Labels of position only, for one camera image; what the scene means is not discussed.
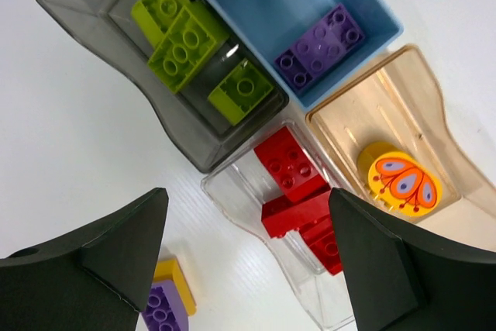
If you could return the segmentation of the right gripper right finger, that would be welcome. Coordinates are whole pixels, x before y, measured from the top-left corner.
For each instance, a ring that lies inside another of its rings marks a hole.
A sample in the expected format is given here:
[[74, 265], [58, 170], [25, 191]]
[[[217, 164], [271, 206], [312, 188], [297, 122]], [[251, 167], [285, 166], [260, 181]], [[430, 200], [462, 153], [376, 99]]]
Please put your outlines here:
[[329, 211], [359, 330], [493, 330], [495, 254], [342, 189]]

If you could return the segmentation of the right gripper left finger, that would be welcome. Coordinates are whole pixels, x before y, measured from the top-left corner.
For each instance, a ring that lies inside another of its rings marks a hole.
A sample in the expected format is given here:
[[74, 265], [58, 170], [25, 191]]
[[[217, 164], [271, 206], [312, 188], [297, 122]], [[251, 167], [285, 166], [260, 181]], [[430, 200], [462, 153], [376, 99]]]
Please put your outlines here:
[[121, 209], [1, 260], [3, 330], [134, 330], [152, 283], [169, 198]]

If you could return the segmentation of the red rounded lego brick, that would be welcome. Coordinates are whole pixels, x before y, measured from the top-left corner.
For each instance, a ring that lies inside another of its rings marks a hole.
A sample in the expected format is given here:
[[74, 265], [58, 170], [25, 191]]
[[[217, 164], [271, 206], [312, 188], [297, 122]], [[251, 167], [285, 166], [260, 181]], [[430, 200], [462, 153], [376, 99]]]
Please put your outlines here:
[[291, 202], [299, 202], [327, 184], [287, 126], [254, 152]]

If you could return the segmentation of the red curved lego brick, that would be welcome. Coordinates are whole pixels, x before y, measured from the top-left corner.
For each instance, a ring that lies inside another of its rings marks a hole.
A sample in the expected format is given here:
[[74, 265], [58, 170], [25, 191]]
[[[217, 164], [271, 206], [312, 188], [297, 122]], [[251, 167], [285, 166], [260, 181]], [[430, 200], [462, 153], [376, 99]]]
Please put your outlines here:
[[330, 192], [331, 188], [321, 188], [299, 202], [282, 195], [263, 204], [260, 220], [271, 238], [281, 238], [310, 222], [330, 217]]

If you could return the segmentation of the purple rounded lego brick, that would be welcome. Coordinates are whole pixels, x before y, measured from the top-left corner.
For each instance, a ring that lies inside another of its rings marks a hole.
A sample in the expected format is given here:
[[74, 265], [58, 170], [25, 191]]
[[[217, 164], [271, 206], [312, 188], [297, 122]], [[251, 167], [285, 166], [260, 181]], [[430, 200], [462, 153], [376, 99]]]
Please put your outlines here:
[[303, 95], [364, 40], [356, 20], [338, 4], [283, 51], [275, 67], [291, 90]]

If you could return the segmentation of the small green lego brick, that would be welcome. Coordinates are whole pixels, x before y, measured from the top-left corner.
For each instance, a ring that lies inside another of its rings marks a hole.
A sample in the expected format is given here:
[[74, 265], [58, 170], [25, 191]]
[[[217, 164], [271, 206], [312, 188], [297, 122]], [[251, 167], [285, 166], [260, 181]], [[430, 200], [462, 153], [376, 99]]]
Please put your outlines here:
[[208, 95], [208, 101], [236, 126], [272, 91], [274, 85], [249, 60], [243, 59]]

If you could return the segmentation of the purple yellow lego stack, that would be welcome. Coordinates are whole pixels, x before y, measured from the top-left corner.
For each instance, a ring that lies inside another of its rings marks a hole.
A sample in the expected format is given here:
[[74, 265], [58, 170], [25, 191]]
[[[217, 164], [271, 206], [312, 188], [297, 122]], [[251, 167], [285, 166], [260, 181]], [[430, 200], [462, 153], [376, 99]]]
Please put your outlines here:
[[147, 305], [141, 313], [148, 330], [188, 331], [196, 301], [177, 258], [159, 261]]

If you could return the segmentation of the yellow rounded lego brick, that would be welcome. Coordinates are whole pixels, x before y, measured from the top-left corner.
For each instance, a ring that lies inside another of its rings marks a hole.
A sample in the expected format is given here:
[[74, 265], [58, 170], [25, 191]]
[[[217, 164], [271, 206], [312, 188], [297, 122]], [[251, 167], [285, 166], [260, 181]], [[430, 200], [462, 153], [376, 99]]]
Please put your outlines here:
[[371, 196], [392, 211], [418, 218], [441, 202], [443, 188], [439, 179], [388, 142], [367, 145], [359, 153], [356, 165]]

